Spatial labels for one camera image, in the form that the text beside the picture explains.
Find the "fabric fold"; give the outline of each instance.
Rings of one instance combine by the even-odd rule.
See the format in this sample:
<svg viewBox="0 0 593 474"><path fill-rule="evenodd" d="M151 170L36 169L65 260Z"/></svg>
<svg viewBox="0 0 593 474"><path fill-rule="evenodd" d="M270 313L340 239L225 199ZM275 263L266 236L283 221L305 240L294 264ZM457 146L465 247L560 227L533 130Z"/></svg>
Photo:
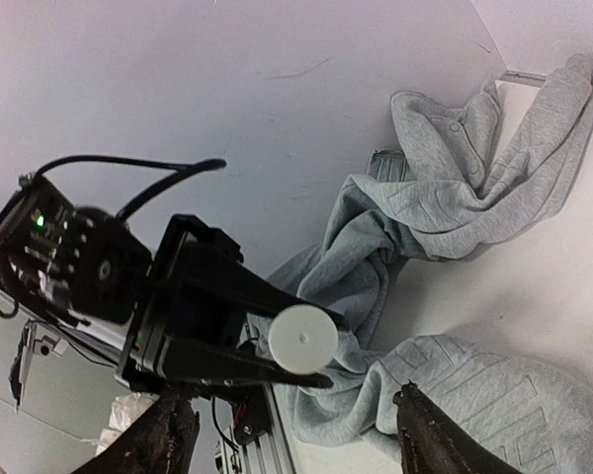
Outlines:
<svg viewBox="0 0 593 474"><path fill-rule="evenodd" d="M279 387L299 439L336 446L362 438L399 460L392 398L411 379L522 472L593 472L593 391L563 372L449 336L409 339L387 355L367 350L391 265L461 258L560 211L593 126L591 72L578 55L552 73L498 156L493 84L461 109L414 93L392 98L401 151L376 153L367 175L350 176L322 244L270 278L344 314L353 331L341 334L324 370L333 388ZM270 322L251 323L267 348Z"/></svg>

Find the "white wall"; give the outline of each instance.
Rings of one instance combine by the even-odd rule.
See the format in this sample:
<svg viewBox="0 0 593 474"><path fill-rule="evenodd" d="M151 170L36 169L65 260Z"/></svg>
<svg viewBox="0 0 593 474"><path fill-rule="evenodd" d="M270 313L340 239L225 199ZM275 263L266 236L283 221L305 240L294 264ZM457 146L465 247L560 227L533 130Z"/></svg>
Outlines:
<svg viewBox="0 0 593 474"><path fill-rule="evenodd" d="M67 473L92 457L94 447L81 439L99 437L114 398L125 391L113 370L73 350L36 356L16 415L8 376L25 321L0 320L0 464L9 474Z"/></svg>
<svg viewBox="0 0 593 474"><path fill-rule="evenodd" d="M471 0L507 68L547 75L576 52L593 57L593 0Z"/></svg>
<svg viewBox="0 0 593 474"><path fill-rule="evenodd" d="M347 174L395 146L391 94L462 103L504 69L468 0L0 0L0 206L18 174L67 154L223 155L227 171L165 195L132 228L156 247L172 213L196 212L266 274L319 240ZM75 202L109 210L157 176L95 166L52 174ZM10 363L19 327L0 328ZM53 405L64 382L46 381L40 403ZM91 427L80 435L105 422L98 410L70 412ZM11 419L0 420L7 430ZM216 436L206 433L209 459ZM50 434L35 438L63 450ZM14 456L5 464L19 465L16 446L0 437L0 454Z"/></svg>

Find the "white table surface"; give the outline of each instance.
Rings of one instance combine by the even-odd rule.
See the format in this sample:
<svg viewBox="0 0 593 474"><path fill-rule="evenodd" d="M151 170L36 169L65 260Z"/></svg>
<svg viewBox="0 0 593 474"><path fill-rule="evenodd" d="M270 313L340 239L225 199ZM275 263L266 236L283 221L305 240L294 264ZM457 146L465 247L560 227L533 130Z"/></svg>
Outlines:
<svg viewBox="0 0 593 474"><path fill-rule="evenodd" d="M538 89L497 84L501 150ZM407 264L391 286L373 348L390 350L409 336L441 333L549 360L593 385L593 135L558 216L463 261ZM289 437L301 474L401 472L363 442L327 449Z"/></svg>

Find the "white cap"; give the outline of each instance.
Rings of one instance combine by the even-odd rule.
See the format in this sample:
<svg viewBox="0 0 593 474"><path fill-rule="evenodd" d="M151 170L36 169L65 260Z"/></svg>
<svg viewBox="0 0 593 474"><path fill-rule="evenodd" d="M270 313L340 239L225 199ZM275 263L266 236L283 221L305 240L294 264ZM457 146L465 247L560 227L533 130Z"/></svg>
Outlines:
<svg viewBox="0 0 593 474"><path fill-rule="evenodd" d="M305 375L320 370L334 358L338 330L322 309L306 304L292 306L273 320L268 345L278 365Z"/></svg>

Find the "screw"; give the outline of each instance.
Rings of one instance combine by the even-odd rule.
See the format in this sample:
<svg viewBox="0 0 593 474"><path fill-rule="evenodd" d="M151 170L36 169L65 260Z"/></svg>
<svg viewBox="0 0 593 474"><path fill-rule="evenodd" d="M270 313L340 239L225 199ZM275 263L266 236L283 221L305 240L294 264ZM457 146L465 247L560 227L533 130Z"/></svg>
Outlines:
<svg viewBox="0 0 593 474"><path fill-rule="evenodd" d="M105 281L110 277L112 273L112 264L109 260L104 260L101 266L99 267L99 280Z"/></svg>

